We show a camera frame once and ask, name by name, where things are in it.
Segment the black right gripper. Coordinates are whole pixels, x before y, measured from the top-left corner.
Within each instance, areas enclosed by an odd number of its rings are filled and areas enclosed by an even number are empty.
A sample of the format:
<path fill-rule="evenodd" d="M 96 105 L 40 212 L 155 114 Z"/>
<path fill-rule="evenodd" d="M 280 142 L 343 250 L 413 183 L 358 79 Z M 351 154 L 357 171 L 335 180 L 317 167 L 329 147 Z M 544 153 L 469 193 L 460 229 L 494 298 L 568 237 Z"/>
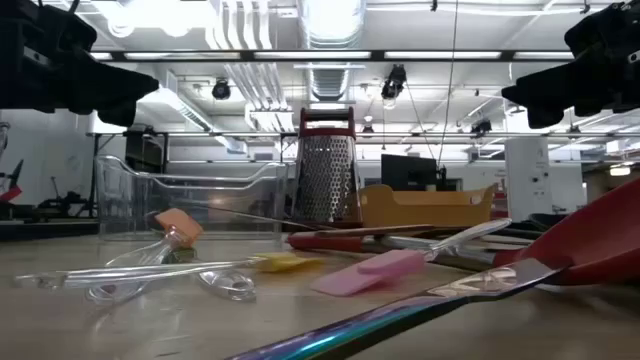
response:
<path fill-rule="evenodd" d="M 558 124 L 571 107 L 578 115 L 640 109 L 640 0 L 614 2 L 585 17 L 564 41 L 572 63 L 522 76 L 501 90 L 527 110 L 531 129 Z"/>

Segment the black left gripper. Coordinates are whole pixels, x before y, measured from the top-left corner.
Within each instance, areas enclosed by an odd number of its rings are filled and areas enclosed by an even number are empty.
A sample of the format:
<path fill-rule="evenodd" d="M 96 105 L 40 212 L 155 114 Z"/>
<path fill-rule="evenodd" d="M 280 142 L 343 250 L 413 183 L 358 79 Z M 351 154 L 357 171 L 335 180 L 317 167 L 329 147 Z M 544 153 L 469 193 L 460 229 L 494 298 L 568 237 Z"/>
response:
<path fill-rule="evenodd" d="M 65 74 L 66 58 L 89 51 L 95 30 L 66 9 L 43 0 L 0 0 L 0 109 L 96 110 L 103 123 L 130 127 L 137 102 L 159 89 L 152 76 L 88 61 Z"/>

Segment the black plastic spoon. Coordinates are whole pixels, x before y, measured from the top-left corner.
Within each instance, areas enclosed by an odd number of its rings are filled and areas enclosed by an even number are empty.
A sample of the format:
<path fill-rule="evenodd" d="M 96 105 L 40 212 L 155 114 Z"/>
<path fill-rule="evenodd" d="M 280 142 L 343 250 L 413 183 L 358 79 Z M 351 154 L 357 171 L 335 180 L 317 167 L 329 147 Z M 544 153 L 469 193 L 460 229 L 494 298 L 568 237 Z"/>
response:
<path fill-rule="evenodd" d="M 565 218 L 566 214 L 534 213 L 528 217 L 528 221 L 539 231 L 546 232 Z"/>

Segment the orange spatula clear handle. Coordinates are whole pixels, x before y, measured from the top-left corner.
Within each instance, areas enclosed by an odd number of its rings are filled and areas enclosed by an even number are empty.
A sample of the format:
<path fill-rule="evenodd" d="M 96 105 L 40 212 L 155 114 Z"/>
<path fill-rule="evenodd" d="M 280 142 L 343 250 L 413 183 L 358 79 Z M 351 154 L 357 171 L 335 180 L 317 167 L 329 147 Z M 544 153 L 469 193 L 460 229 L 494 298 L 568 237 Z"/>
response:
<path fill-rule="evenodd" d="M 107 262 L 106 267 L 160 265 L 173 249 L 191 247 L 203 233 L 203 228 L 196 220 L 177 208 L 149 213 L 146 215 L 146 220 L 150 228 L 159 232 L 160 240 L 122 254 Z M 101 285 L 89 288 L 85 291 L 85 295 L 96 304 L 115 304 L 136 297 L 146 285 L 146 282 Z"/>

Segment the red spoon metal handle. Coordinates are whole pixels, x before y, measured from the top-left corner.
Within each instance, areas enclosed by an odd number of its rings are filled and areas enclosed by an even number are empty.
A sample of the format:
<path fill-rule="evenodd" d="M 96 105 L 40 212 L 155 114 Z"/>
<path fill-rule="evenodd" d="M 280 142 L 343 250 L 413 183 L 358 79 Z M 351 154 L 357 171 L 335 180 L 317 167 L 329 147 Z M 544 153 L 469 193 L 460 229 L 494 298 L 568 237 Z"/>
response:
<path fill-rule="evenodd" d="M 567 257 L 572 265 L 542 281 L 575 286 L 640 278 L 640 180 L 627 183 L 567 216 L 529 246 L 487 256 L 492 267 Z"/>

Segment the green spatula clear handle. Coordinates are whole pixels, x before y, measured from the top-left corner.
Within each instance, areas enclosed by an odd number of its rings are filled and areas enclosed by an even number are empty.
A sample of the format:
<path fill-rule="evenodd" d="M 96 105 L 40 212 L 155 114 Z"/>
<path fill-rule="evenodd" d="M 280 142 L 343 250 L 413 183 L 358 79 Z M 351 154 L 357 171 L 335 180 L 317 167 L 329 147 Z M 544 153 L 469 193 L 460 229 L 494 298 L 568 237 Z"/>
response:
<path fill-rule="evenodd" d="M 199 263 L 200 259 L 193 248 L 175 248 L 163 260 L 164 264 Z M 237 301 L 251 302 L 256 299 L 253 280 L 234 269 L 213 270 L 195 275 L 200 286 L 218 297 Z"/>

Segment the iridescent metal cutlery piece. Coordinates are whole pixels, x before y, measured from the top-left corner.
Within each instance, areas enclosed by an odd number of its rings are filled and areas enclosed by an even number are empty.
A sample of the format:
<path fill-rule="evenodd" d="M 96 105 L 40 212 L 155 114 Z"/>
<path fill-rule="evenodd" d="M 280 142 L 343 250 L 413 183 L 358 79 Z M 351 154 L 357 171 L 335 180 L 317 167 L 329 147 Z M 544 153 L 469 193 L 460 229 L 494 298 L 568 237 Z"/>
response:
<path fill-rule="evenodd" d="M 433 228 L 434 226 L 429 224 L 401 225 L 354 229 L 319 230 L 316 231 L 314 235 L 318 237 L 356 237 L 368 235 L 384 235 L 390 233 L 422 232 Z"/>

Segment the yellow spatula clear handle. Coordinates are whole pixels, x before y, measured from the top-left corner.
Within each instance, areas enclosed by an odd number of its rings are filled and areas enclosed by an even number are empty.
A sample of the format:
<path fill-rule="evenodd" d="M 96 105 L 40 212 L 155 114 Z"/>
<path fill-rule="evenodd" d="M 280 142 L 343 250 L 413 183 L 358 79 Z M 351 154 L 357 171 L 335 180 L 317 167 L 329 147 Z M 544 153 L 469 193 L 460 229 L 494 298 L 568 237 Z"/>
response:
<path fill-rule="evenodd" d="M 103 267 L 78 270 L 56 270 L 16 275 L 11 284 L 44 289 L 91 288 L 162 280 L 218 270 L 255 268 L 260 272 L 277 273 L 320 263 L 320 258 L 305 258 L 293 253 L 263 253 L 242 260 L 161 264 L 128 267 Z"/>

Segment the pink spatula clear handle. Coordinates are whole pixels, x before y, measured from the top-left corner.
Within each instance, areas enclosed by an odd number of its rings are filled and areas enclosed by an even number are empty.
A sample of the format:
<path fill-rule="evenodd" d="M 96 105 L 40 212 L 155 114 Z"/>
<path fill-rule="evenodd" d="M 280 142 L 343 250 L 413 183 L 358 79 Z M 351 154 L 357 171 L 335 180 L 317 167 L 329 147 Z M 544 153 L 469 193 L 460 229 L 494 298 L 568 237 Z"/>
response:
<path fill-rule="evenodd" d="M 440 253 L 455 252 L 463 243 L 482 237 L 472 235 L 472 230 L 499 230 L 507 227 L 511 222 L 509 218 L 492 220 L 436 242 L 411 237 L 386 236 L 380 240 L 380 243 L 391 247 L 397 246 L 397 249 L 320 277 L 311 283 L 310 288 L 331 296 L 351 296 L 374 285 L 417 272 Z"/>

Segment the iridescent metal knife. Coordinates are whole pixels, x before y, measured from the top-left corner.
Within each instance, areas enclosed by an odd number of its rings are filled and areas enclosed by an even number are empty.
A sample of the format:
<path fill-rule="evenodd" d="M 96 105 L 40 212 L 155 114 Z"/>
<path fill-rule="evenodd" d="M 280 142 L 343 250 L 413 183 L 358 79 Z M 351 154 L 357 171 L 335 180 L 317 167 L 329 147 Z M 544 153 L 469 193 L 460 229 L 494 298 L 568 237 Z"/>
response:
<path fill-rule="evenodd" d="M 571 265 L 567 257 L 519 260 L 225 360 L 344 360 L 467 304 L 520 293 Z"/>

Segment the white column cabinet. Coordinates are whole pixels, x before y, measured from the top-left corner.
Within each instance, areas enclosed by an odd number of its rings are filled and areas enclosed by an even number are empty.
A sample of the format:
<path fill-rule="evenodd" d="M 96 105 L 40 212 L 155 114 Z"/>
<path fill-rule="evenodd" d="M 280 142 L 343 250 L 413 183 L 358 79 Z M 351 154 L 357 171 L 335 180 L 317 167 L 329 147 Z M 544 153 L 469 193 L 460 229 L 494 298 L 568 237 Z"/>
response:
<path fill-rule="evenodd" d="M 552 196 L 547 139 L 508 139 L 505 166 L 509 217 L 521 222 L 534 213 L 550 213 Z"/>

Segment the clear plastic bin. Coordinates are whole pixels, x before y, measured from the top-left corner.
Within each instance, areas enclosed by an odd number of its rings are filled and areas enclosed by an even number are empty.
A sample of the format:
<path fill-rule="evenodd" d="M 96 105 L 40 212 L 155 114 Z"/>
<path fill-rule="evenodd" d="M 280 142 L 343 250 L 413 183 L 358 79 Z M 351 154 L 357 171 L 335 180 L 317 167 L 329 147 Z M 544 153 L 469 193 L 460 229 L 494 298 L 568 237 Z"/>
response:
<path fill-rule="evenodd" d="M 284 218 L 289 166 L 212 166 L 207 175 L 154 174 L 119 158 L 96 158 L 99 234 L 108 241 L 152 241 L 162 234 L 155 215 L 183 210 L 204 229 L 204 240 L 274 240 Z"/>

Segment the black workshop equipment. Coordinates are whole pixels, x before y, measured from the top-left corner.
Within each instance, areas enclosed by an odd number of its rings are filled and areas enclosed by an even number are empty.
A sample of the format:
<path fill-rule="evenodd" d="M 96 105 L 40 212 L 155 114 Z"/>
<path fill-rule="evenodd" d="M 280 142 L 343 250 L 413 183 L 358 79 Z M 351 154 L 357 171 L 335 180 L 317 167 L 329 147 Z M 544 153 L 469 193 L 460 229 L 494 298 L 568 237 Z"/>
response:
<path fill-rule="evenodd" d="M 46 221 L 50 219 L 80 218 L 83 213 L 88 217 L 93 216 L 95 206 L 92 201 L 75 191 L 68 191 L 65 196 L 61 196 L 56 177 L 51 176 L 50 181 L 55 197 L 43 200 L 36 207 L 36 211 L 41 218 Z"/>

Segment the red and black machine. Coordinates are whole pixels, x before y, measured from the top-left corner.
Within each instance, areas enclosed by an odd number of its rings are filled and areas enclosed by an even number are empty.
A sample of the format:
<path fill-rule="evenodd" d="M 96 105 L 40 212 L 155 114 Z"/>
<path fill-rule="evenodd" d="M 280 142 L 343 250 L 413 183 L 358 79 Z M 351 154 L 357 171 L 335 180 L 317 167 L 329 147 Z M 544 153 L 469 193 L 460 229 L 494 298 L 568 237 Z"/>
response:
<path fill-rule="evenodd" d="M 11 173 L 0 172 L 0 202 L 10 202 L 22 193 L 18 180 L 23 164 L 20 160 Z"/>

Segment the black computer monitor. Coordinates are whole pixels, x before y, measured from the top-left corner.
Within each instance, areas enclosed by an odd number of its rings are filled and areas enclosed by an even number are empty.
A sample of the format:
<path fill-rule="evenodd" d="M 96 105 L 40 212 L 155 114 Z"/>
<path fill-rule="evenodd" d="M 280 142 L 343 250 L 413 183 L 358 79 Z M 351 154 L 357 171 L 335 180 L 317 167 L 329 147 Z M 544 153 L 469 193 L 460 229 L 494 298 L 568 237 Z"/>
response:
<path fill-rule="evenodd" d="M 426 191 L 437 183 L 434 159 L 383 154 L 381 183 L 393 191 Z"/>

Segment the yellow plastic bin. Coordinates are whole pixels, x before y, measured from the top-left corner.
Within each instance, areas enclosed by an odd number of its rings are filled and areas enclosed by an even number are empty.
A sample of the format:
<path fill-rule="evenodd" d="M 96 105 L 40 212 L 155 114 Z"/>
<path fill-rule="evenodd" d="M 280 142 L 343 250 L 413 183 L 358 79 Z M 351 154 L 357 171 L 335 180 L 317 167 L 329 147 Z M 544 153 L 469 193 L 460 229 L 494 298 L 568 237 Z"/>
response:
<path fill-rule="evenodd" d="M 496 190 L 496 184 L 471 191 L 394 191 L 371 185 L 359 192 L 362 222 L 366 227 L 470 227 L 491 219 Z"/>

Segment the red metal box grater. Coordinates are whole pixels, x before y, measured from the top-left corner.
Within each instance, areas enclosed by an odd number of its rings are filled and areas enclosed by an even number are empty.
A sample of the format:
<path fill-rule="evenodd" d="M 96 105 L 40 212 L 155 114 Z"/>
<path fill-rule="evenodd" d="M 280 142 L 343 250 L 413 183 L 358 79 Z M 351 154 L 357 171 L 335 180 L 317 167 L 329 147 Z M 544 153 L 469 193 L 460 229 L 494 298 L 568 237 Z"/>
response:
<path fill-rule="evenodd" d="M 302 109 L 292 218 L 302 223 L 359 223 L 361 209 L 354 109 Z"/>

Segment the black aluminium table frame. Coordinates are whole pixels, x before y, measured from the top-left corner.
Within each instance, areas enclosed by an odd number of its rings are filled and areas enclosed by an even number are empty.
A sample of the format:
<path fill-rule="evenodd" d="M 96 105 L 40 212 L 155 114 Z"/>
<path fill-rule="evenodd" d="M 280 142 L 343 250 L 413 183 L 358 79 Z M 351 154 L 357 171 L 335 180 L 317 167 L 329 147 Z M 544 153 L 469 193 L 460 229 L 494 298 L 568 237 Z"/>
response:
<path fill-rule="evenodd" d="M 0 242 L 32 241 L 51 238 L 96 235 L 95 221 L 35 222 L 0 221 Z"/>

